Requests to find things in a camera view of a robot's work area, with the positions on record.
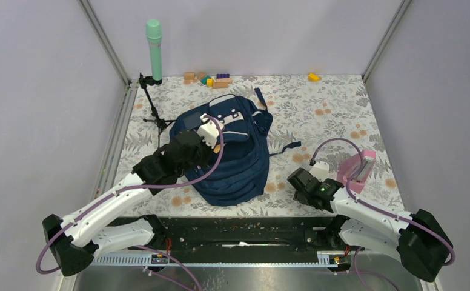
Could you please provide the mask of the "orange highlighter pen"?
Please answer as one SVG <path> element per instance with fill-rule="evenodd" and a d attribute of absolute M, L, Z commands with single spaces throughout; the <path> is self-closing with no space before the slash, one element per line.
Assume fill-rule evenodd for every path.
<path fill-rule="evenodd" d="M 221 145 L 217 144 L 213 150 L 214 153 L 219 153 L 220 152 Z"/>

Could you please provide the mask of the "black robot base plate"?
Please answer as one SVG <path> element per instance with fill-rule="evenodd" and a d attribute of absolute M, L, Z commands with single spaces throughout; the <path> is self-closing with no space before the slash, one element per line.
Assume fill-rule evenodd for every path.
<path fill-rule="evenodd" d="M 143 215 L 156 228 L 156 236 L 147 247 L 174 252 L 250 248 L 289 251 L 355 251 L 338 234 L 329 230 L 335 217 L 170 217 Z"/>

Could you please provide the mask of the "navy blue student backpack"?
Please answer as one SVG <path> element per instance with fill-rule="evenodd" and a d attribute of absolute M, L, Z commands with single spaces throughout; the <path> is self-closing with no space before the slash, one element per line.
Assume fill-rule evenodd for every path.
<path fill-rule="evenodd" d="M 262 195 L 272 155 L 267 140 L 272 114 L 246 97 L 226 94 L 179 115 L 169 136 L 197 130 L 203 114 L 224 124 L 224 151 L 215 171 L 194 188 L 213 206 L 236 206 Z"/>

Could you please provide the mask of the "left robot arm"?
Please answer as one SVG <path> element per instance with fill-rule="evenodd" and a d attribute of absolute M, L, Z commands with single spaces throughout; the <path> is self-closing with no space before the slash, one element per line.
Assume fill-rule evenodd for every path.
<path fill-rule="evenodd" d="M 121 226 L 111 222 L 161 190 L 180 187 L 177 180 L 191 169 L 206 167 L 214 149 L 223 149 L 223 141 L 222 129 L 210 123 L 182 131 L 86 206 L 62 218 L 48 215 L 42 222 L 46 245 L 37 272 L 72 276 L 101 255 L 152 242 L 163 231 L 158 218 L 138 218 Z"/>

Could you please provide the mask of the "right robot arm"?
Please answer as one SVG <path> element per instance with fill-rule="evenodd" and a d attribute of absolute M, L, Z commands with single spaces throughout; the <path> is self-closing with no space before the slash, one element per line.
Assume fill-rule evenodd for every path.
<path fill-rule="evenodd" d="M 296 201 L 335 215 L 329 230 L 348 245 L 387 255 L 412 275 L 435 281 L 452 250 L 452 242 L 434 215 L 389 209 L 365 198 L 351 197 L 342 183 L 314 177 L 298 168 L 288 177 Z"/>

